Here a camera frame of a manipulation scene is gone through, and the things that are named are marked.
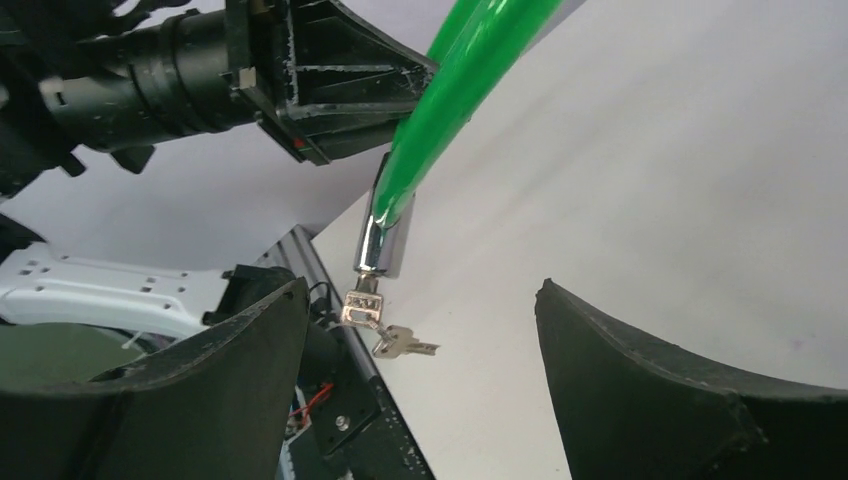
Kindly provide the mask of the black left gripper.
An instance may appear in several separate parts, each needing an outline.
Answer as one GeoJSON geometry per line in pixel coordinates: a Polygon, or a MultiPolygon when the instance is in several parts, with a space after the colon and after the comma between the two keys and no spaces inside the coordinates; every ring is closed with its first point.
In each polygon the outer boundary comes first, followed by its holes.
{"type": "Polygon", "coordinates": [[[81,43],[93,66],[40,81],[71,140],[143,171],[156,145],[257,124],[300,162],[327,165],[389,143],[438,70],[340,1],[290,1],[278,103],[279,8],[251,1],[186,11],[81,43]],[[282,119],[289,121],[290,134],[282,119]]]}

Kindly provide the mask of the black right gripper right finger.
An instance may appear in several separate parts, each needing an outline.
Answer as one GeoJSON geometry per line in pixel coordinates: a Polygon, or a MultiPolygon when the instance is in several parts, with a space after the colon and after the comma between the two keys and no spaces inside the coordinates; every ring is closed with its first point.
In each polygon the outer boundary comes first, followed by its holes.
{"type": "Polygon", "coordinates": [[[843,479],[847,393],[687,351],[551,280],[538,341],[575,479],[843,479]]]}

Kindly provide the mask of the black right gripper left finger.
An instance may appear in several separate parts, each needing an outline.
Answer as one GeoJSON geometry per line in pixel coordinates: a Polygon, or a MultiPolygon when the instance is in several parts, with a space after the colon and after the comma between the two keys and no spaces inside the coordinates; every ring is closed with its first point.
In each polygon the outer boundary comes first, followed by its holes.
{"type": "Polygon", "coordinates": [[[289,282],[83,383],[1,393],[5,479],[272,479],[309,324],[289,282]]]}

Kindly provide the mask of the green cable lock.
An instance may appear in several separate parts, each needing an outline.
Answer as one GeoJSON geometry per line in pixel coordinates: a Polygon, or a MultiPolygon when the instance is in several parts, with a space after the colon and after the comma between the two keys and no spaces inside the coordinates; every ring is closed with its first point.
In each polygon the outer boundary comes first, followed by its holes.
{"type": "Polygon", "coordinates": [[[395,278],[416,190],[436,161],[560,8],[558,1],[458,1],[427,56],[438,65],[402,121],[369,193],[354,271],[395,278]]]}

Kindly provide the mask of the silver keys of green lock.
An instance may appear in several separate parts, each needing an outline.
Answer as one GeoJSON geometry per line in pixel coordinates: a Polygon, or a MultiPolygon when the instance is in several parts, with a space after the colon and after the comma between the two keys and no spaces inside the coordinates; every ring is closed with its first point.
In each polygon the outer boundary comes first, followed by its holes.
{"type": "Polygon", "coordinates": [[[382,321],[384,297],[378,292],[378,285],[375,275],[358,276],[355,287],[345,294],[341,323],[377,334],[378,340],[372,348],[375,358],[388,360],[409,354],[435,356],[439,345],[420,341],[407,327],[387,325],[382,321]]]}

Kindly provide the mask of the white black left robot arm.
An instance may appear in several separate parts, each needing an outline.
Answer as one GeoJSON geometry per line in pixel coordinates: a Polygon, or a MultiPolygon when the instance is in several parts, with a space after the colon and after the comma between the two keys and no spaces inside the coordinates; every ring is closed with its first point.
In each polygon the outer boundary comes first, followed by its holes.
{"type": "MultiPolygon", "coordinates": [[[[388,143],[437,65],[339,1],[229,1],[147,26],[159,1],[1,5],[1,195],[84,171],[78,146],[143,171],[155,147],[255,124],[299,162],[388,143]]],[[[293,279],[282,267],[147,269],[68,257],[1,221],[1,319],[183,339],[293,279]]]]}

